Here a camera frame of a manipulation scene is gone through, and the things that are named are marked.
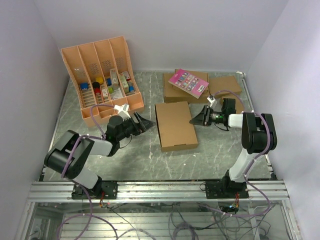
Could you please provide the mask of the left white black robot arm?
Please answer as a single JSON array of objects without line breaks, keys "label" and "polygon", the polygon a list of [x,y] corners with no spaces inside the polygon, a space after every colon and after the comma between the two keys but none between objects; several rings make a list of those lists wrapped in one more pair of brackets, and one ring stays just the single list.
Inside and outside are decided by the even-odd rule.
[{"label": "left white black robot arm", "polygon": [[120,142],[147,132],[155,123],[135,112],[124,119],[114,115],[109,119],[102,136],[80,135],[73,130],[66,131],[51,148],[44,159],[44,165],[74,183],[73,200],[102,199],[115,200],[118,183],[103,180],[85,167],[90,155],[112,157],[121,148]]}]

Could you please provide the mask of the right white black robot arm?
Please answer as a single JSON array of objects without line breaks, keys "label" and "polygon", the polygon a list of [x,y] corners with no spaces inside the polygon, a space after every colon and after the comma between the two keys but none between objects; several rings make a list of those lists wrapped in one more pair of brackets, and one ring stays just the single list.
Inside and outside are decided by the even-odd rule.
[{"label": "right white black robot arm", "polygon": [[205,127],[222,124],[227,131],[230,128],[241,129],[242,150],[222,179],[205,181],[206,198],[248,198],[248,175],[258,159],[274,150],[278,143],[273,116],[254,111],[236,113],[236,100],[233,98],[224,99],[221,111],[215,111],[217,100],[212,95],[207,100],[209,105],[205,105],[189,123]]}]

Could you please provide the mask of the large cardboard box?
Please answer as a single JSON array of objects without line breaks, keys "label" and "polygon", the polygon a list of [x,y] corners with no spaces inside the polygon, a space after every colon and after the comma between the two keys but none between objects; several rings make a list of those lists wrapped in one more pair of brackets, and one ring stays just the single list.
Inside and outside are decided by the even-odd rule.
[{"label": "large cardboard box", "polygon": [[190,150],[198,147],[188,102],[158,103],[156,123],[162,152]]}]

